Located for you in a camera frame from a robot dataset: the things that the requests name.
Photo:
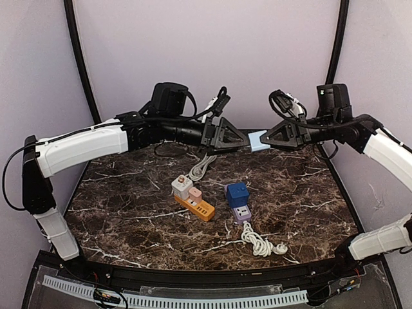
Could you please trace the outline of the light blue wall charger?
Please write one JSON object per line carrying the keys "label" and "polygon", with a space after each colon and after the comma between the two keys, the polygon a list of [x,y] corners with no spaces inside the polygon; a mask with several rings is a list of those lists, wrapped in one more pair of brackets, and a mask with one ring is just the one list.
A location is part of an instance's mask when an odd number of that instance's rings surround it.
{"label": "light blue wall charger", "polygon": [[270,145],[261,142],[260,138],[267,132],[267,130],[255,131],[248,134],[251,152],[263,151],[270,149]]}

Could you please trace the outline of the blue cube socket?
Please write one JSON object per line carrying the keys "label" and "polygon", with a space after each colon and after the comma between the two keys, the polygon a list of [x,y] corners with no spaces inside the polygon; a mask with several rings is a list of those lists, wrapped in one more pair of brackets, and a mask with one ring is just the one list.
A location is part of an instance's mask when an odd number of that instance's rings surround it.
{"label": "blue cube socket", "polygon": [[245,206],[250,196],[247,186],[243,182],[229,184],[226,187],[225,195],[229,207],[232,209]]}

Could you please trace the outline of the pink wall charger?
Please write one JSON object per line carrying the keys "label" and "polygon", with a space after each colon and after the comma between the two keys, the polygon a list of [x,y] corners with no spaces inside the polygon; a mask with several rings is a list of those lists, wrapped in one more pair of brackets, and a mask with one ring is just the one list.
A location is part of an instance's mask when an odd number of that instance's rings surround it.
{"label": "pink wall charger", "polygon": [[202,201],[202,192],[195,187],[191,187],[189,189],[189,198],[194,203],[200,203]]}

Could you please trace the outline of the white cube socket adapter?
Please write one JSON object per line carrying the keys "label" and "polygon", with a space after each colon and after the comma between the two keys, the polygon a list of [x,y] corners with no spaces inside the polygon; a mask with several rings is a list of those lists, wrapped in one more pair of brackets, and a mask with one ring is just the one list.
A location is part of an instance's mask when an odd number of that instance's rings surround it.
{"label": "white cube socket adapter", "polygon": [[193,182],[185,175],[179,175],[171,182],[173,194],[182,200],[189,198],[189,190],[193,187]]}

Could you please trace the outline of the purple power strip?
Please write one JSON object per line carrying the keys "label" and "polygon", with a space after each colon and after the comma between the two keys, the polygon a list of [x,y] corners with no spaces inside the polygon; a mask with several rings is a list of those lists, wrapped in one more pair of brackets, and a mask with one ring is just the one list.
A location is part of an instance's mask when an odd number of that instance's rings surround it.
{"label": "purple power strip", "polygon": [[242,225],[244,222],[251,222],[252,214],[247,204],[230,209],[238,225]]}

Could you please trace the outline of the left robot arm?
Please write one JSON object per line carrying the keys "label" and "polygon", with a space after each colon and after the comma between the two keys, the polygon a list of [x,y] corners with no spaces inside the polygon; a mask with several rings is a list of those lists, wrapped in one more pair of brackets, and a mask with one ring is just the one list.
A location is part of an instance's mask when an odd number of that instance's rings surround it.
{"label": "left robot arm", "polygon": [[[96,158],[136,151],[162,140],[197,146],[208,155],[235,152],[250,145],[246,135],[221,117],[230,100],[226,87],[219,90],[211,106],[191,117],[183,115],[186,100],[194,100],[187,86],[160,82],[139,111],[52,138],[29,136],[15,151],[23,154],[20,210],[36,219],[58,256],[66,261],[66,271],[77,281],[86,280],[91,267],[79,257],[80,247],[57,209],[52,176]],[[215,117],[221,117],[217,125],[212,122]]]}

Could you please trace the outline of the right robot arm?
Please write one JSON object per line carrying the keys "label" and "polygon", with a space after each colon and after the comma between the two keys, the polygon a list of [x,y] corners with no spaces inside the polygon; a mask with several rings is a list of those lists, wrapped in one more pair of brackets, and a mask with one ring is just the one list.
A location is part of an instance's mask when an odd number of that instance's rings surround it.
{"label": "right robot arm", "polygon": [[[280,89],[271,92],[268,101],[283,120],[260,136],[262,144],[282,151],[297,151],[307,145],[331,140],[348,144],[389,171],[408,189],[411,188],[411,148],[394,137],[371,115],[353,116],[345,84],[317,87],[319,112],[307,118],[304,106]],[[353,262],[370,256],[411,246],[411,215],[370,232],[349,237],[337,247],[328,273],[342,279],[352,271]]]}

